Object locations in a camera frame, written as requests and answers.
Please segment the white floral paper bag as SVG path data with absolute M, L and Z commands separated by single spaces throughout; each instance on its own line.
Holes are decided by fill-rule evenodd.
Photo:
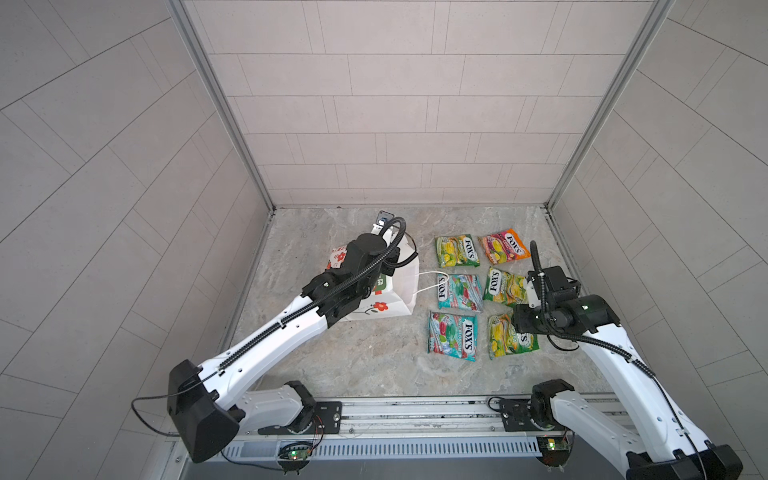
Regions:
M 434 281 L 428 287 L 419 289 L 419 279 L 423 275 L 433 275 Z M 397 269 L 393 276 L 381 274 L 371 295 L 362 300 L 360 306 L 342 318 L 342 321 L 410 316 L 414 311 L 418 294 L 435 289 L 447 278 L 448 274 L 442 271 L 421 272 L 419 259 L 416 258 L 408 265 Z

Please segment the orange pink Fox's candy bag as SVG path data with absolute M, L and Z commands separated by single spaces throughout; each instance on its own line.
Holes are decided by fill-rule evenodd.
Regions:
M 492 265 L 524 260 L 531 257 L 531 253 L 514 229 L 481 236 L 479 242 Z

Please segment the teal mint Fox's candy bag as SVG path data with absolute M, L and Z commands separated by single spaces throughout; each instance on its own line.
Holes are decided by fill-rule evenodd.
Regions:
M 440 275 L 437 284 L 437 306 L 440 309 L 481 312 L 483 298 L 478 276 L 474 274 Z

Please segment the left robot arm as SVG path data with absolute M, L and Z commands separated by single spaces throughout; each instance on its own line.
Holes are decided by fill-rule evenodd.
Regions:
M 400 217 L 377 233 L 359 235 L 347 245 L 340 267 L 315 276 L 259 330 L 201 364 L 184 360 L 170 371 L 167 411 L 193 462 L 211 459 L 240 434 L 312 428 L 316 401 L 301 382 L 256 393 L 249 389 L 289 353 L 371 297 L 378 277 L 400 268 L 404 236 Z

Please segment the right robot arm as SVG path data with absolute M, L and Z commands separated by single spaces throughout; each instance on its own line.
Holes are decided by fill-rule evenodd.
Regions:
M 530 413 L 540 429 L 562 426 L 585 440 L 626 479 L 736 479 L 740 457 L 716 445 L 691 420 L 641 359 L 618 315 L 598 295 L 583 296 L 579 281 L 559 266 L 529 271 L 526 303 L 514 308 L 518 333 L 549 335 L 580 345 L 624 407 L 627 429 L 589 406 L 562 379 L 532 389 Z

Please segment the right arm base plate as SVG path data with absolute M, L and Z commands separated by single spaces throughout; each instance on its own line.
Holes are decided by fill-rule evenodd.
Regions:
M 490 405 L 501 417 L 505 432 L 548 432 L 556 435 L 570 431 L 555 419 L 548 399 L 499 397 L 490 400 Z

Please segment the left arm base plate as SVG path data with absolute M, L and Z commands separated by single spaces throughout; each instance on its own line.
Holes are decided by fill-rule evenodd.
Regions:
M 304 408 L 296 420 L 286 426 L 268 426 L 258 430 L 259 435 L 309 435 L 312 433 L 338 434 L 342 418 L 341 401 L 319 401 L 312 410 Z

